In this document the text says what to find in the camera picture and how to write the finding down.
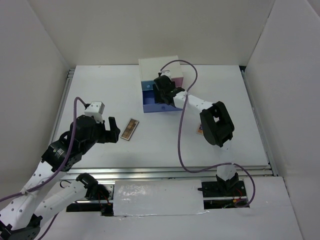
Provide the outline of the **light blue small drawer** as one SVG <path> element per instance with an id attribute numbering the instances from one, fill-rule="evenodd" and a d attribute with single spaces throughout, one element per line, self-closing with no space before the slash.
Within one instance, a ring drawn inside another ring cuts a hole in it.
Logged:
<path id="1" fill-rule="evenodd" d="M 141 90 L 143 92 L 146 91 L 153 91 L 153 85 L 155 84 L 155 82 L 153 80 L 147 80 L 147 81 L 141 81 Z"/>

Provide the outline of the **purple bottom drawer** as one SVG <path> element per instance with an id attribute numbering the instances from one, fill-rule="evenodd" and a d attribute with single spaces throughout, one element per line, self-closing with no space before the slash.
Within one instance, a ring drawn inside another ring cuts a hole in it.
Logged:
<path id="1" fill-rule="evenodd" d="M 152 90 L 142 91 L 142 108 L 144 113 L 176 112 L 182 110 L 165 103 L 156 103 Z"/>

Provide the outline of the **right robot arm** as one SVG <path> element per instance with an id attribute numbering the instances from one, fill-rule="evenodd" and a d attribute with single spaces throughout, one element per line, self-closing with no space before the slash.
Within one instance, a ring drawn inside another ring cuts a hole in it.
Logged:
<path id="1" fill-rule="evenodd" d="M 153 92 L 155 101 L 174 108 L 182 109 L 178 128 L 177 154 L 181 167 L 188 173 L 201 173 L 216 168 L 218 192 L 223 196 L 230 195 L 239 181 L 236 165 L 231 162 L 219 163 L 201 170 L 188 169 L 183 163 L 181 153 L 181 136 L 185 111 L 190 107 L 199 115 L 202 125 L 202 134 L 212 146 L 223 148 L 233 138 L 235 126 L 230 114 L 221 101 L 216 103 L 200 99 L 176 84 L 167 75 L 161 75 L 154 80 Z"/>

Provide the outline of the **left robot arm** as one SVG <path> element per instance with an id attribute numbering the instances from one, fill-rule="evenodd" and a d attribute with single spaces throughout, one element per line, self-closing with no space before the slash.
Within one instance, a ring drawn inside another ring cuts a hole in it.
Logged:
<path id="1" fill-rule="evenodd" d="M 92 116 L 81 115 L 70 129 L 52 142 L 41 157 L 36 171 L 19 193 L 8 196 L 9 204 L 0 211 L 2 240 L 34 240 L 42 226 L 74 201 L 108 200 L 109 190 L 91 176 L 81 173 L 60 192 L 47 198 L 51 188 L 78 163 L 95 144 L 116 143 L 120 129 L 114 117 L 97 122 Z"/>

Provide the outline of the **colourful small eyeshadow palette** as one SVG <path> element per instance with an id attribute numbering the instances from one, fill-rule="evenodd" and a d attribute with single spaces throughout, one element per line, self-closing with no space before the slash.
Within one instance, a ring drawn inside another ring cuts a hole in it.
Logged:
<path id="1" fill-rule="evenodd" d="M 199 134 L 199 135 L 203 135 L 203 127 L 202 127 L 201 123 L 198 125 L 196 133 Z"/>

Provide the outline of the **long brown eyeshadow palette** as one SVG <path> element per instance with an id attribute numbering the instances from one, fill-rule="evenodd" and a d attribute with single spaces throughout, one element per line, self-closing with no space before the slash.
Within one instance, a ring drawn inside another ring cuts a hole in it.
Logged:
<path id="1" fill-rule="evenodd" d="M 135 132 L 135 129 L 137 128 L 139 124 L 139 121 L 133 118 L 130 118 L 129 122 L 127 123 L 126 127 L 124 128 L 120 138 L 126 141 L 129 141 L 132 137 L 132 135 Z"/>

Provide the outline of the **pink drawer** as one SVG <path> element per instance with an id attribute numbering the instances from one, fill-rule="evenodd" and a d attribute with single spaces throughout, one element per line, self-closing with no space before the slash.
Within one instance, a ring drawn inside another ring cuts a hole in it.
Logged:
<path id="1" fill-rule="evenodd" d="M 183 85 L 184 77 L 173 77 L 171 80 L 174 82 L 175 87 L 179 88 Z"/>

